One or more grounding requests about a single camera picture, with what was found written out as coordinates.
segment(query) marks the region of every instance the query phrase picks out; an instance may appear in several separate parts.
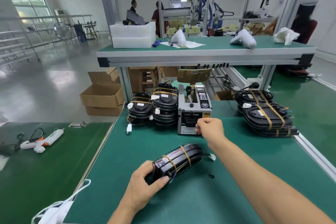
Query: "black corner cap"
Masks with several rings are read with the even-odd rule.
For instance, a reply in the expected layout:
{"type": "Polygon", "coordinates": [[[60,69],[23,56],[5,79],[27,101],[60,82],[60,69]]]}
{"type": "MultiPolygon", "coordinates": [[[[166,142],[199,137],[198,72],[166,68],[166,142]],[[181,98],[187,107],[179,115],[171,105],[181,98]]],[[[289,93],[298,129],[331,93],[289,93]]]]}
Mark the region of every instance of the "black corner cap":
{"type": "Polygon", "coordinates": [[[100,67],[110,67],[110,62],[107,58],[97,58],[100,67]]]}

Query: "green work surface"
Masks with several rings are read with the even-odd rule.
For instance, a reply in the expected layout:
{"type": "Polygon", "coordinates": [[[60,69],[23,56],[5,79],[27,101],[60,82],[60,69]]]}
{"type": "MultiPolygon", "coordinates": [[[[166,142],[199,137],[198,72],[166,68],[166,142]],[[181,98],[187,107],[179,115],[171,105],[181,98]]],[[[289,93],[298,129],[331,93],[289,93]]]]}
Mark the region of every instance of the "green work surface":
{"type": "MultiPolygon", "coordinates": [[[[237,113],[235,101],[211,103],[212,117],[223,121],[230,140],[336,220],[336,184],[294,139],[259,137],[237,113]]],[[[106,224],[132,172],[147,159],[156,160],[187,143],[199,143],[204,152],[211,152],[202,137],[178,135],[177,128],[150,124],[126,134],[126,116],[124,109],[88,174],[90,186],[78,194],[64,223],[106,224]]],[[[133,223],[262,222],[220,160],[205,157],[159,191],[133,223]]]]}
{"type": "MultiPolygon", "coordinates": [[[[256,35],[254,36],[257,46],[256,49],[284,49],[284,48],[308,48],[312,47],[307,44],[300,44],[297,42],[292,42],[291,45],[285,46],[284,44],[275,44],[273,41],[273,37],[269,35],[256,35]]],[[[239,50],[246,49],[242,45],[233,45],[230,44],[232,37],[186,37],[187,41],[197,42],[199,44],[205,44],[196,48],[188,49],[188,48],[174,48],[171,46],[167,46],[164,44],[159,44],[157,47],[151,48],[113,48],[113,45],[109,45],[103,49],[100,49],[98,52],[148,52],[148,51],[171,51],[173,50],[239,50]]],[[[159,38],[157,40],[161,40],[162,42],[167,42],[167,38],[159,38]]]]}
{"type": "Polygon", "coordinates": [[[0,171],[1,224],[30,223],[40,210],[72,195],[111,123],[90,123],[86,128],[68,128],[69,124],[9,122],[0,127],[1,141],[10,143],[17,142],[19,133],[28,140],[38,127],[45,137],[55,128],[65,128],[45,152],[19,150],[0,171]]]}
{"type": "MultiPolygon", "coordinates": [[[[256,78],[260,69],[235,68],[245,78],[256,78]]],[[[336,167],[336,92],[315,81],[275,73],[274,100],[292,109],[294,125],[336,167]]]]}

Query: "hand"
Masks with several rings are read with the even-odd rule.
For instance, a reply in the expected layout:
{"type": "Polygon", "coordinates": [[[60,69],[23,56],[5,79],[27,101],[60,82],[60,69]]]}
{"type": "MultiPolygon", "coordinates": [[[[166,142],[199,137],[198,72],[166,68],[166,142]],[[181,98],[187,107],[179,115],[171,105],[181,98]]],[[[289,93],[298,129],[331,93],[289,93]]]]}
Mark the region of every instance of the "hand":
{"type": "Polygon", "coordinates": [[[147,160],[131,176],[126,192],[120,201],[119,206],[131,211],[134,215],[144,208],[151,197],[162,189],[169,181],[168,176],[161,177],[153,184],[145,182],[145,176],[153,170],[153,161],[147,160]]]}
{"type": "Polygon", "coordinates": [[[226,140],[223,124],[220,119],[198,119],[195,132],[199,135],[202,135],[207,140],[208,145],[212,150],[218,145],[219,142],[226,140]]]}

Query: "red chair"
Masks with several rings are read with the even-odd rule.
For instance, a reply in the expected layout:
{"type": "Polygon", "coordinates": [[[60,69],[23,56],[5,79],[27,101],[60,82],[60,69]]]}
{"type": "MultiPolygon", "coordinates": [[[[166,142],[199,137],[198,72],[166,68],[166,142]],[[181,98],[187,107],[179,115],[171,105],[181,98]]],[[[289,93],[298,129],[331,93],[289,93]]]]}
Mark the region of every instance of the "red chair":
{"type": "Polygon", "coordinates": [[[303,44],[307,44],[310,37],[312,36],[312,34],[314,33],[314,30],[317,27],[317,21],[316,20],[310,20],[310,32],[307,35],[307,37],[302,41],[303,44]]]}

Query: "person's left hand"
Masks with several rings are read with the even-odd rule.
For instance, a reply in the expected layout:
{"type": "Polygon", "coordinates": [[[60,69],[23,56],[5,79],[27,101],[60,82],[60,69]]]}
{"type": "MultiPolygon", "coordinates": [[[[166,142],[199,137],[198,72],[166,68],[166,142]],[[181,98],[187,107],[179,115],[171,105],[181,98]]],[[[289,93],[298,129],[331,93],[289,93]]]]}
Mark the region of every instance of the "person's left hand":
{"type": "Polygon", "coordinates": [[[153,161],[147,160],[143,163],[131,176],[126,192],[120,201],[119,206],[131,210],[136,214],[144,208],[151,197],[154,196],[160,189],[162,189],[169,181],[168,176],[161,177],[153,184],[148,185],[145,182],[145,176],[152,172],[153,161]]]}

